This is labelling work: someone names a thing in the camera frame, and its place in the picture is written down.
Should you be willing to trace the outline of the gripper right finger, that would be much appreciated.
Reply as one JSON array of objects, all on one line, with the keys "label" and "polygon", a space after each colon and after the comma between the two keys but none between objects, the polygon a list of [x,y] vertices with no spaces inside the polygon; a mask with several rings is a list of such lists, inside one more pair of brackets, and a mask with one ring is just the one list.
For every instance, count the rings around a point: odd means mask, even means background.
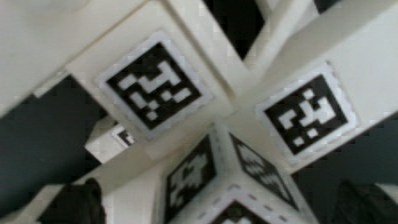
[{"label": "gripper right finger", "polygon": [[330,223],[398,224],[398,203],[374,184],[341,181]]}]

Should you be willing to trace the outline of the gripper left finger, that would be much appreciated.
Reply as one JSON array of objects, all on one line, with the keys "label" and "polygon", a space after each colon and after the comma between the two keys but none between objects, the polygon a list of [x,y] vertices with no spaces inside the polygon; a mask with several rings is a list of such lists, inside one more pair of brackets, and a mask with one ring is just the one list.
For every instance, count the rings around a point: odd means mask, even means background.
[{"label": "gripper left finger", "polygon": [[0,224],[106,224],[99,182],[46,185],[26,206]]}]

